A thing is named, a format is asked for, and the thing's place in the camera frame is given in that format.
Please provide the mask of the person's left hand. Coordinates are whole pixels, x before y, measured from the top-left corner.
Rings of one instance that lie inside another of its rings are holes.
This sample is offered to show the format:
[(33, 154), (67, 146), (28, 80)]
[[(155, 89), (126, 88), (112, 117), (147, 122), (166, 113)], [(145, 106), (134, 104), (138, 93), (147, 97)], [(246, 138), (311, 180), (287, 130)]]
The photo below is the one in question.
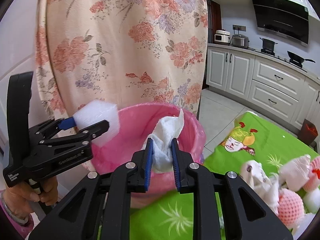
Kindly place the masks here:
[(29, 184), (21, 182), (11, 188), (6, 186), (3, 199), (13, 215), (19, 219), (25, 219), (33, 213), (29, 202), (42, 202), (47, 206), (52, 206), (57, 202), (57, 186), (56, 177), (45, 180), (42, 183), (43, 192), (38, 195)]

